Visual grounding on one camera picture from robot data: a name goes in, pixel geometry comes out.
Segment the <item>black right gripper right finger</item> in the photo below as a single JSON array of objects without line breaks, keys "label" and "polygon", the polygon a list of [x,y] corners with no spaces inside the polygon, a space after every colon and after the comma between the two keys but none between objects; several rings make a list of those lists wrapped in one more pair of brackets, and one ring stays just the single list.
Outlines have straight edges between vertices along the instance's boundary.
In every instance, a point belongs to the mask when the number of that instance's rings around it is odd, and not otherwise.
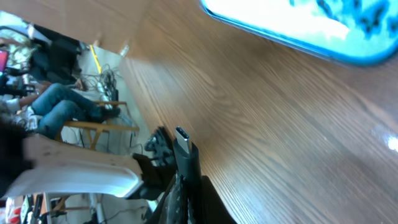
[{"label": "black right gripper right finger", "polygon": [[202,224],[236,224],[229,214],[222,199],[218,195],[211,180],[207,176],[201,177],[201,214],[198,219]]}]

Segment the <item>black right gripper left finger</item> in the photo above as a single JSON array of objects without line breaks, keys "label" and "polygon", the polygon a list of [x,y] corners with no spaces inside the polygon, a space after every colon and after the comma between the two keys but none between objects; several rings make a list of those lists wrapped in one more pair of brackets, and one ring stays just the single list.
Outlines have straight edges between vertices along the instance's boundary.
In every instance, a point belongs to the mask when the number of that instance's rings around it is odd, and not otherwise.
[{"label": "black right gripper left finger", "polygon": [[184,178],[176,173],[146,224],[187,224],[188,194]]}]

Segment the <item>blue Samsung Galaxy smartphone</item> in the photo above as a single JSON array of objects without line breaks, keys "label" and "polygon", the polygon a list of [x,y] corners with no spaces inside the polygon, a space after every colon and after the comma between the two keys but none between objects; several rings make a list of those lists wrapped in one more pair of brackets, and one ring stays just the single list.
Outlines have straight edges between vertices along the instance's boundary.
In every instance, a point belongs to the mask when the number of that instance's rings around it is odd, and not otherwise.
[{"label": "blue Samsung Galaxy smartphone", "polygon": [[353,65],[397,53],[397,0],[201,0],[212,18]]}]

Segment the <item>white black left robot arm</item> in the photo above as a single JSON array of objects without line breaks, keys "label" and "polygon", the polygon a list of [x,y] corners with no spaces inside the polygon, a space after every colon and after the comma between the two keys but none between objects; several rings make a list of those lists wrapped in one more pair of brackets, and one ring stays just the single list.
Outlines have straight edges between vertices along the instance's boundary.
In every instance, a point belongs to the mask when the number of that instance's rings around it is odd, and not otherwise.
[{"label": "white black left robot arm", "polygon": [[141,154],[121,156],[60,143],[12,126],[1,127],[1,196],[108,194],[154,200],[175,167],[156,167]]}]

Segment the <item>seated person in jeans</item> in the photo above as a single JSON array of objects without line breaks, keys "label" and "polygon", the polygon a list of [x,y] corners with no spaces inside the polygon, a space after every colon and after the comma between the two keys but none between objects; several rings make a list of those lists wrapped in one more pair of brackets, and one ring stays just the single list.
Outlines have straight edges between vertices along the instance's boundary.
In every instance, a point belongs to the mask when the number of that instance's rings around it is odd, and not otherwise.
[{"label": "seated person in jeans", "polygon": [[14,36],[1,34],[1,49],[17,59],[29,61],[29,73],[40,83],[37,93],[23,98],[1,100],[1,121],[16,125],[28,132],[55,139],[67,121],[103,123],[117,117],[119,108],[108,109],[73,91],[62,83],[48,82],[42,73],[50,67],[48,53],[30,40],[18,41]]}]

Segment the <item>cardboard sheet backdrop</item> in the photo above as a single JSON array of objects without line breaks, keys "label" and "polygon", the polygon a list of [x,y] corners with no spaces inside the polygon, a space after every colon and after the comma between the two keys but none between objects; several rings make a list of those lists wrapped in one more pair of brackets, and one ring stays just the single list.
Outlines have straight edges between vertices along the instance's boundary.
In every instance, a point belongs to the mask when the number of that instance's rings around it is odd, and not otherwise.
[{"label": "cardboard sheet backdrop", "polygon": [[1,0],[1,10],[125,56],[151,4],[151,0]]}]

